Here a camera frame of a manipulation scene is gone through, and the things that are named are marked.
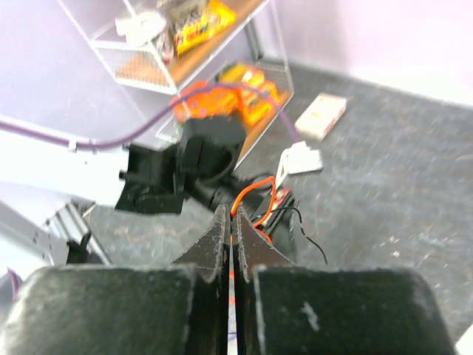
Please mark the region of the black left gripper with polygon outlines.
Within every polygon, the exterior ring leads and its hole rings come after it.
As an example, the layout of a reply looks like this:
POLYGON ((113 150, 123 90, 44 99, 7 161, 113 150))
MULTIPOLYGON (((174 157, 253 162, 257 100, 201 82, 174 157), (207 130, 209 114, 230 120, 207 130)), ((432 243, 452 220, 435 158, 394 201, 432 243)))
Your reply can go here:
MULTIPOLYGON (((258 221, 266 212, 270 202, 270 187, 251 192, 251 220, 258 221)), ((293 236, 293 213, 296 199, 287 187, 276 190, 271 213, 257 227, 264 232, 273 246, 292 262, 296 262, 296 242, 293 236)))

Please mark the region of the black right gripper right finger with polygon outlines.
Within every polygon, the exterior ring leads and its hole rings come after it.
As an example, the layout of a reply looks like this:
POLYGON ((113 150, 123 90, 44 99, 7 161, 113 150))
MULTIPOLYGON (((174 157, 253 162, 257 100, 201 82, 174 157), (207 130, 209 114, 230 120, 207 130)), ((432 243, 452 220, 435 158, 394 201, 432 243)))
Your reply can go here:
POLYGON ((453 354, 432 289, 406 268, 293 264, 232 214, 240 354, 453 354))

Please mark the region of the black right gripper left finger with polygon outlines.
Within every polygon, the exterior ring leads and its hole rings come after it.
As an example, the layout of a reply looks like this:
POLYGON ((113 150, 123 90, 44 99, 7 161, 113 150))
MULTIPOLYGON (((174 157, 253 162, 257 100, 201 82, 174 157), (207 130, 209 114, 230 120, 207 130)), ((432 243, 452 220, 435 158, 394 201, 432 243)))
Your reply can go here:
POLYGON ((3 354, 225 354, 230 213, 160 268, 34 271, 1 327, 3 354))

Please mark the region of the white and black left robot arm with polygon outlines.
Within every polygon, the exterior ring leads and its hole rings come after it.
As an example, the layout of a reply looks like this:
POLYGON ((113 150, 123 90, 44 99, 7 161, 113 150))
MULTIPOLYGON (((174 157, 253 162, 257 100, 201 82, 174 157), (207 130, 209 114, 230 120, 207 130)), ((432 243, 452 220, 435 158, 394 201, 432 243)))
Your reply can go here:
POLYGON ((188 119, 181 138, 155 149, 122 143, 73 141, 1 125, 1 180, 58 192, 132 214, 180 214, 192 199, 228 216, 243 208, 269 242, 296 259, 290 208, 292 196, 277 203, 276 180, 269 192, 234 174, 246 139, 243 125, 223 115, 188 119))

